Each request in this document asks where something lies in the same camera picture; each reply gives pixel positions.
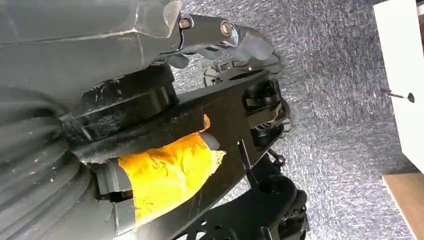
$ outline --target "white cabinet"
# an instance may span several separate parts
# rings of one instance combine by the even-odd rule
[[[424,54],[415,0],[374,5],[402,152],[424,173]]]

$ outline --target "hex bolt head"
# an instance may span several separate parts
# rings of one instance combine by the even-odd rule
[[[221,33],[224,36],[229,37],[232,31],[233,31],[233,26],[231,26],[231,23],[229,23],[226,20],[221,22]]]
[[[178,24],[181,29],[188,29],[191,27],[190,20],[188,20],[187,18],[181,19]]]

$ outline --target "scratched black surface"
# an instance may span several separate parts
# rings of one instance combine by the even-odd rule
[[[220,143],[219,149],[226,151],[226,155],[217,171],[206,181],[205,185],[194,197],[173,211],[142,225],[137,229],[137,239],[169,240],[175,237],[175,234],[178,234],[195,221],[196,216],[198,217],[199,214],[213,206],[236,185],[244,177],[245,173],[238,146],[239,141],[243,140],[251,165],[256,163],[259,154],[255,150],[250,134],[242,95],[252,83],[266,80],[267,76],[267,72],[259,72],[247,77],[245,80],[226,82],[229,86],[235,85],[233,87],[223,89],[225,86],[221,84],[208,89],[198,89],[191,93],[192,96],[207,94],[192,103],[202,106],[199,108],[197,115],[203,116],[203,114],[206,114],[209,117],[210,122],[213,124],[206,132],[216,137]]]
[[[414,166],[401,154],[374,0],[183,0],[183,12],[262,31],[283,57],[278,76],[294,130],[275,149],[309,194],[310,240],[413,239],[382,182]],[[201,88],[210,61],[174,70],[178,92]],[[219,204],[248,189],[242,181]]]

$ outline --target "black plastic part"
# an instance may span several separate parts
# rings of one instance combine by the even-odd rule
[[[222,43],[229,37],[221,33],[220,17],[210,17],[189,14],[183,16],[190,21],[190,27],[181,30],[180,51],[183,53],[195,52],[211,45]]]
[[[72,148],[116,135],[147,122],[178,102],[168,65],[151,66],[103,82],[82,95],[63,116],[63,135]]]
[[[221,138],[218,139],[221,147],[225,143],[235,145],[245,139],[246,148],[250,155],[254,155],[256,151],[242,99],[248,87],[267,81],[268,75],[267,71],[263,71],[238,81],[226,81],[180,94],[178,104],[150,118],[148,122],[99,141],[77,146],[72,152],[83,162],[96,163],[160,148],[203,129],[203,115],[207,114],[212,126],[206,132],[217,139]]]
[[[226,151],[226,155],[217,171],[191,199],[173,211],[138,228],[137,237],[139,239],[169,240],[174,238],[243,178],[246,174],[246,164],[242,158],[246,157],[250,166],[254,166],[258,162],[261,153],[255,149],[242,99],[248,87],[267,81],[268,77],[269,72],[262,71],[238,81],[226,81],[222,84],[181,94],[177,106],[157,116],[163,120],[171,118],[171,122],[175,124],[172,127],[173,131],[186,130],[187,132],[183,133],[185,136],[203,128],[203,115],[206,114],[211,122],[211,126],[206,132],[218,140],[219,149]],[[187,119],[184,119],[187,115],[191,120],[201,120],[201,125],[198,125],[197,129],[193,129],[195,125],[188,124]],[[165,122],[163,125],[159,125],[156,131],[170,129],[168,124]],[[160,135],[155,135],[155,137],[151,139],[163,139],[163,142],[155,142],[160,146],[167,144],[170,140],[178,139],[178,137],[173,139],[174,136],[170,134],[166,139]],[[246,156],[240,152],[238,145],[240,141],[244,142]],[[151,146],[151,143],[142,141],[138,146],[147,144]]]
[[[47,95],[14,87],[0,88],[0,239],[111,240],[131,230],[134,207],[133,214],[126,211],[132,206],[131,196],[119,198],[119,193],[112,193],[107,200],[98,200],[96,177],[69,151],[68,141],[80,146],[114,134],[110,125],[90,125],[101,119],[98,116],[107,116],[104,114],[114,106],[127,113],[117,121],[123,126],[120,131],[177,103],[170,74],[169,67],[163,66],[124,77],[127,81],[104,82],[101,88],[86,93],[82,105],[65,116],[66,108]],[[157,81],[146,81],[140,76],[156,76]],[[116,86],[124,86],[125,93]],[[103,97],[90,101],[99,94]],[[147,99],[150,111],[144,111],[140,104],[140,100]],[[58,116],[74,124],[65,122],[63,127]],[[64,136],[82,133],[78,126],[100,134],[66,141]]]
[[[215,207],[174,238],[195,240],[301,240],[309,227],[306,194],[275,168],[268,155],[252,169],[258,185],[231,202]]]

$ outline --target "bolt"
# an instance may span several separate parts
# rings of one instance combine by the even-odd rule
[[[415,103],[415,97],[414,97],[414,95],[412,93],[409,93],[407,97],[404,97],[402,95],[393,94],[392,93],[392,90],[390,90],[390,89],[381,88],[380,90],[383,93],[386,93],[388,96],[395,97],[395,98],[400,98],[400,99],[408,99],[411,103]]]
[[[178,24],[181,29],[188,29],[191,26],[190,20],[187,18],[181,19]]]
[[[231,23],[229,23],[226,20],[221,22],[221,33],[224,36],[229,37],[232,31],[233,31],[233,26],[231,26]]]

